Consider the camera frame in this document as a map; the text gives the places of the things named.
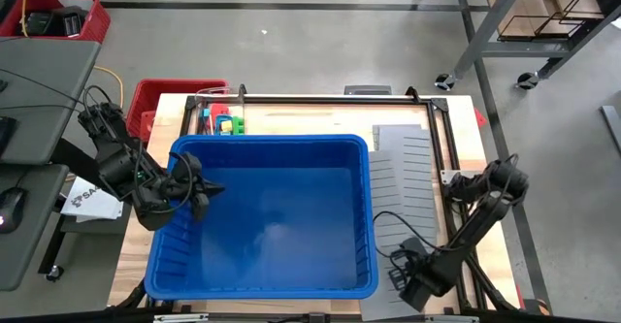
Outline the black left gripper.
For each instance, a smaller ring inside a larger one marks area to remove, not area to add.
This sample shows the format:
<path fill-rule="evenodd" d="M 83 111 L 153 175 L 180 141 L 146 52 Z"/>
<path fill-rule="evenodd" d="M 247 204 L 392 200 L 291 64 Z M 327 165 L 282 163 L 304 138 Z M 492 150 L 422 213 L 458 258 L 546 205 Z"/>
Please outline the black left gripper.
<path fill-rule="evenodd" d="M 225 187 L 222 184 L 202 178 L 200 160 L 189 152 L 182 154 L 170 152 L 169 156 L 175 159 L 175 164 L 170 170 L 170 179 L 166 183 L 165 196 L 182 199 L 182 202 L 189 200 L 193 218 L 200 221 L 209 207 L 209 197 L 223 192 Z"/>

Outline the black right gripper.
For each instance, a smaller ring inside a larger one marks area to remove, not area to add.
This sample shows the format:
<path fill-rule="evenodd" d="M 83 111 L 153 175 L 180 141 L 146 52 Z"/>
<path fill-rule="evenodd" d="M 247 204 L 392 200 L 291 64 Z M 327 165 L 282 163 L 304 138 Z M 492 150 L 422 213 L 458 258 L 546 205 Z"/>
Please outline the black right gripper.
<path fill-rule="evenodd" d="M 459 276 L 459 253 L 428 253 L 417 238 L 403 241 L 399 249 L 390 253 L 389 261 L 394 266 L 388 272 L 394 288 L 400 291 L 404 302 L 418 311 L 423 310 L 431 296 L 445 295 Z"/>

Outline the large blue plastic bin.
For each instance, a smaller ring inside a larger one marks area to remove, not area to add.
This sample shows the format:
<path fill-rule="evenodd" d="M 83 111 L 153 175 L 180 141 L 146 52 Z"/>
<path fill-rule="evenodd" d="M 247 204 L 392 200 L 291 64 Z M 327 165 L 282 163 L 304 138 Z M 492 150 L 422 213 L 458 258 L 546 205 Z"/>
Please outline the large blue plastic bin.
<path fill-rule="evenodd" d="M 201 220 L 189 206 L 152 239 L 156 300 L 365 299 L 376 290 L 369 150 L 353 134 L 188 135 L 223 186 Z"/>

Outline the red toy block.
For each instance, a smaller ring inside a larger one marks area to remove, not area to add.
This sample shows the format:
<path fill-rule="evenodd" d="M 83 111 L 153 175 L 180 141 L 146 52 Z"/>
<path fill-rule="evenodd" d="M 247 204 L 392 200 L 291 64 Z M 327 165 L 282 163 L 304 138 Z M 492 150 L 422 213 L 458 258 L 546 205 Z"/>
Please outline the red toy block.
<path fill-rule="evenodd" d="M 214 103 L 214 104 L 211 104 L 211 106 L 210 106 L 210 112 L 211 112 L 211 116 L 210 116 L 210 120 L 209 120 L 209 125 L 210 125 L 210 129 L 211 129 L 212 133 L 215 135 L 215 133 L 214 133 L 214 126 L 215 126 L 216 117 L 219 114 L 229 114 L 229 109 L 224 104 Z"/>

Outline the white printed paper sheet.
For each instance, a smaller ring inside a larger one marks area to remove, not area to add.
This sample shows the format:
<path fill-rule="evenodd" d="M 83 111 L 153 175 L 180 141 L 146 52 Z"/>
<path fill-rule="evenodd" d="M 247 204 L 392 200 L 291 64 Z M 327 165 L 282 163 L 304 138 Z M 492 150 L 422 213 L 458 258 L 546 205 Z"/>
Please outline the white printed paper sheet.
<path fill-rule="evenodd" d="M 116 220 L 122 216 L 123 203 L 96 185 L 76 178 L 60 213 L 74 216 L 78 223 Z"/>

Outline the empty red plastic basket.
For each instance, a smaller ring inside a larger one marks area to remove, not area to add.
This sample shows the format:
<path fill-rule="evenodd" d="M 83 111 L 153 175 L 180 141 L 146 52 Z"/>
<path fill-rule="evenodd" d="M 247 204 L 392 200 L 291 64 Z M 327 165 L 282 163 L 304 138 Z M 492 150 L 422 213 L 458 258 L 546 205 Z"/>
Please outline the empty red plastic basket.
<path fill-rule="evenodd" d="M 201 89 L 226 87 L 223 79 L 143 79 L 134 93 L 126 117 L 126 127 L 132 137 L 147 143 L 150 129 L 143 122 L 143 113 L 155 114 L 162 94 L 196 93 Z"/>

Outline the grey desk top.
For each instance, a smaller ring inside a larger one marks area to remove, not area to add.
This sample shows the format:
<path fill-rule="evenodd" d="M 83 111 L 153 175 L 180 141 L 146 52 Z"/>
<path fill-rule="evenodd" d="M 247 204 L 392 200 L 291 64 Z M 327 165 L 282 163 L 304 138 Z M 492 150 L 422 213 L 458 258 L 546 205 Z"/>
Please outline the grey desk top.
<path fill-rule="evenodd" d="M 12 187 L 26 190 L 20 225 L 0 234 L 0 291 L 21 284 L 68 172 L 62 165 L 0 166 L 0 193 Z"/>
<path fill-rule="evenodd" d="M 97 42 L 0 37 L 0 116 L 16 130 L 0 163 L 49 162 L 101 49 Z"/>

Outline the black computer mouse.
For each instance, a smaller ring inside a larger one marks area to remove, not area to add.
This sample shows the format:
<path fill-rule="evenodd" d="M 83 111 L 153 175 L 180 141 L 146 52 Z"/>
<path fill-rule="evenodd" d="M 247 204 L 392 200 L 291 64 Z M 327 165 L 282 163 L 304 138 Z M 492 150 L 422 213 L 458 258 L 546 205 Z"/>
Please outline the black computer mouse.
<path fill-rule="evenodd" d="M 0 234 L 10 234 L 20 225 L 27 194 L 20 187 L 11 187 L 0 193 Z"/>

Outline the red basket with black devices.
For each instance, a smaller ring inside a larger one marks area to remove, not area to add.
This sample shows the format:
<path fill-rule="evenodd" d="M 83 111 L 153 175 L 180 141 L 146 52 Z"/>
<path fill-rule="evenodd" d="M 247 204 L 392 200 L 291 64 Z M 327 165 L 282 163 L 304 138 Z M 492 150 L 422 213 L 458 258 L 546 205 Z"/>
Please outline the red basket with black devices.
<path fill-rule="evenodd" d="M 53 36 L 52 11 L 70 6 L 78 6 L 88 11 L 81 34 L 72 37 Z M 16 0 L 16 4 L 0 22 L 0 37 L 23 37 L 23 18 L 29 38 L 91 41 L 100 44 L 104 42 L 111 24 L 110 15 L 100 0 Z"/>

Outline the black box device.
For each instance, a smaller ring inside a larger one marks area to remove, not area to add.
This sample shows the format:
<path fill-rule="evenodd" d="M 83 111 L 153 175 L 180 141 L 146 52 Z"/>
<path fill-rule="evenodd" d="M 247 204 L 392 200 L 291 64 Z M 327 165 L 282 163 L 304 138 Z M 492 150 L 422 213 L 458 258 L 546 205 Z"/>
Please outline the black box device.
<path fill-rule="evenodd" d="M 72 37 L 78 36 L 82 32 L 88 11 L 78 7 L 70 6 L 55 9 L 52 11 L 53 36 Z"/>

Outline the metal rolling cart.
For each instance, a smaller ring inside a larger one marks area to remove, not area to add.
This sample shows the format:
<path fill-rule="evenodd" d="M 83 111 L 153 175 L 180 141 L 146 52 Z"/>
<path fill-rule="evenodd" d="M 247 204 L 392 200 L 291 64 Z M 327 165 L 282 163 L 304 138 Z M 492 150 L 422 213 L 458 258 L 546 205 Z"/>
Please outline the metal rolling cart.
<path fill-rule="evenodd" d="M 544 58 L 547 79 L 604 27 L 621 17 L 621 0 L 486 0 L 487 12 L 450 75 L 460 79 L 484 57 Z"/>

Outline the grey metal bracket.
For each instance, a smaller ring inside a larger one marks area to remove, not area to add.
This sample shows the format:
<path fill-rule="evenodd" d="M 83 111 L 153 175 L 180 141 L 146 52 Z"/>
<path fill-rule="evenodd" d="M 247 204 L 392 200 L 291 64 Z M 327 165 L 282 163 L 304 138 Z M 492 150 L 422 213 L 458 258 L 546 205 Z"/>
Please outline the grey metal bracket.
<path fill-rule="evenodd" d="M 447 185 L 457 175 L 470 178 L 473 175 L 473 173 L 471 171 L 464 171 L 464 170 L 441 170 L 441 183 L 444 185 Z"/>

